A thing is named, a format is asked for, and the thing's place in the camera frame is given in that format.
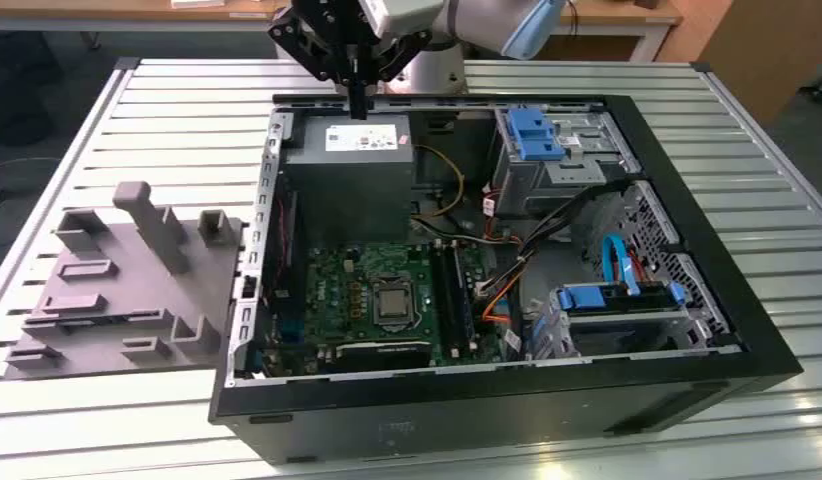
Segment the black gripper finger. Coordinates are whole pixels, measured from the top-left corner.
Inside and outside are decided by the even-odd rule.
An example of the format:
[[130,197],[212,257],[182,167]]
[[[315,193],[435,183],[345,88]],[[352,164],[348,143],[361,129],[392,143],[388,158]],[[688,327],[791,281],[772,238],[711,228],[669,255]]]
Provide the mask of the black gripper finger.
[[349,117],[356,119],[356,71],[351,46],[324,42],[299,19],[292,7],[284,7],[275,14],[268,35],[317,80],[333,82],[336,90],[347,96]]
[[432,39],[425,29],[403,35],[388,47],[371,30],[359,35],[356,43],[356,119],[365,120],[369,110],[368,96],[380,81],[392,80]]

